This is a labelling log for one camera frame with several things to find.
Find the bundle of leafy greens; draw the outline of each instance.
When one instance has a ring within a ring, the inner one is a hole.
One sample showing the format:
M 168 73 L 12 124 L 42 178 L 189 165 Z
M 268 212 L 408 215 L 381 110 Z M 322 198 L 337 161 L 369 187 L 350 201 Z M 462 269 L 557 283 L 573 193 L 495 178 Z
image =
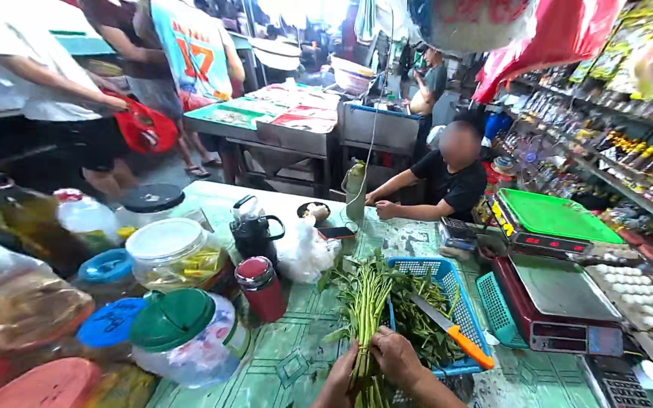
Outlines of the bundle of leafy greens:
M 432 282 L 431 269 L 422 277 L 410 272 L 396 272 L 390 276 L 393 281 L 390 299 L 395 312 L 395 328 L 410 340 L 422 365 L 447 366 L 464 357 L 464 352 L 455 340 L 410 299 L 412 295 L 422 296 L 432 307 L 450 319 L 455 305 L 460 300 L 460 292 L 455 294 L 452 307 L 448 310 L 448 300 L 440 286 Z
M 384 378 L 369 352 L 369 340 L 379 328 L 382 311 L 392 288 L 391 269 L 382 251 L 374 256 L 354 261 L 352 272 L 332 268 L 322 276 L 320 290 L 331 280 L 340 291 L 343 303 L 342 319 L 347 325 L 327 335 L 325 340 L 356 338 L 359 353 L 352 371 L 352 389 L 360 389 L 356 407 L 380 408 L 390 406 L 384 389 Z

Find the red thermos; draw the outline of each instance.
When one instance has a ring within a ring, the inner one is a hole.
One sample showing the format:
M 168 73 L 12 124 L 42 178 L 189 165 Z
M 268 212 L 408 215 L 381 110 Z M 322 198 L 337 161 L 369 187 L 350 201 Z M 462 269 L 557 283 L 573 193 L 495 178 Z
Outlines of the red thermos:
M 284 316 L 286 301 L 277 273 L 266 256 L 254 256 L 239 264 L 236 281 L 262 321 L 271 323 Z

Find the teal plastic basket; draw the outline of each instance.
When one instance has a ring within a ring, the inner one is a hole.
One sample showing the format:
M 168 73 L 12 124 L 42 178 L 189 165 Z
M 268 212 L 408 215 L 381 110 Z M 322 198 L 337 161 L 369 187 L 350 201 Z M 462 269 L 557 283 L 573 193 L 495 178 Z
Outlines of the teal plastic basket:
M 444 258 L 409 258 L 395 257 L 387 259 L 387 265 L 396 266 L 400 272 L 410 272 L 415 276 L 424 276 L 427 270 L 432 271 L 432 281 L 440 285 L 447 299 L 452 299 L 455 290 L 460 290 L 460 300 L 453 311 L 452 321 L 460 326 L 460 332 L 472 340 L 476 346 L 483 349 L 485 355 L 490 356 L 491 350 L 487 346 L 480 323 L 477 321 L 475 309 L 470 303 L 470 297 L 465 290 L 465 283 L 460 279 L 460 273 L 455 270 L 447 259 Z M 390 312 L 390 325 L 395 329 L 394 311 L 392 302 L 388 302 Z M 433 367 L 432 373 L 438 378 L 459 376 L 460 374 L 474 374 L 484 371 L 473 357 L 463 357 L 453 364 L 444 367 Z
M 503 297 L 501 288 L 498 286 L 498 281 L 495 280 L 495 275 L 492 272 L 486 274 L 478 278 L 476 283 L 487 322 L 491 326 L 495 337 L 505 347 L 528 348 L 526 342 L 520 337 L 518 327 L 515 325 L 510 310 L 508 310 L 508 304 Z

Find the blue jar lid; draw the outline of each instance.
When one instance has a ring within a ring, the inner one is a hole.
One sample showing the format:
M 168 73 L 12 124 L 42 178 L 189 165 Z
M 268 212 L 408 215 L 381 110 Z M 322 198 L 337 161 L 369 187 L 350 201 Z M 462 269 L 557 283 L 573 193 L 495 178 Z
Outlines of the blue jar lid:
M 127 250 L 106 250 L 80 265 L 77 278 L 86 283 L 110 283 L 132 273 L 134 264 Z
M 88 347 L 109 347 L 126 341 L 135 316 L 148 302 L 142 298 L 124 298 L 103 306 L 77 331 L 77 340 Z

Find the green table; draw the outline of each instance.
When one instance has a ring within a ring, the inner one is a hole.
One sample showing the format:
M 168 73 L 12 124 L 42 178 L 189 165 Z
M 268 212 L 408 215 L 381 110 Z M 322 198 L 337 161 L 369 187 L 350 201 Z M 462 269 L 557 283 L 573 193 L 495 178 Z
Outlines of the green table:
M 289 226 L 296 209 L 311 198 L 265 192 L 208 181 L 195 181 L 186 194 L 201 198 L 203 209 L 216 234 L 233 249 L 228 223 L 233 219 L 231 206 L 248 194 L 254 194 L 267 214 L 286 225 L 286 237 L 295 232 Z M 331 208 L 328 222 L 344 225 L 348 218 L 343 202 L 325 202 Z M 395 218 L 380 221 L 374 209 L 366 217 L 357 236 L 356 255 L 382 248 L 386 256 L 439 257 L 437 223 Z M 451 259 L 467 283 L 480 324 L 487 329 L 475 280 L 479 269 L 475 262 Z M 333 291 L 318 293 L 308 285 L 293 284 L 289 289 L 286 314 L 275 323 L 253 330 L 253 359 L 226 383 L 205 389 L 187 389 L 161 381 L 148 408 L 287 408 L 306 407 L 319 393 L 331 363 L 344 352 L 346 344 L 324 343 L 322 338 L 339 327 L 334 310 L 339 306 Z M 538 353 L 496 346 L 496 366 L 473 376 L 474 396 L 470 406 L 481 408 L 537 407 L 598 408 L 591 389 L 571 354 Z

